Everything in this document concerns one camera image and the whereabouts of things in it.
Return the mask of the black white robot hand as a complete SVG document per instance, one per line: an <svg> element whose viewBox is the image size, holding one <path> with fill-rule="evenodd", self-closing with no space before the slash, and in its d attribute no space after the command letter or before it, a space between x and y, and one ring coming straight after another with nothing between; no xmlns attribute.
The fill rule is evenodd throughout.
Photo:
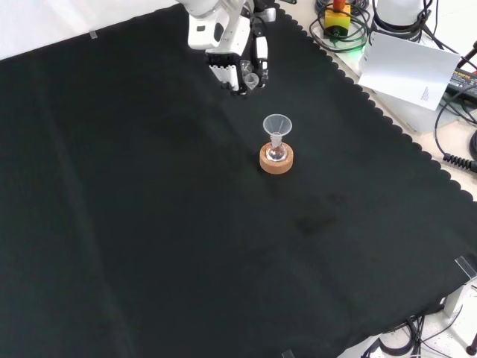
<svg viewBox="0 0 477 358"><path fill-rule="evenodd" d="M190 1L188 45L205 53L221 88L246 96L269 82L267 24L276 20L270 1Z"/></svg>

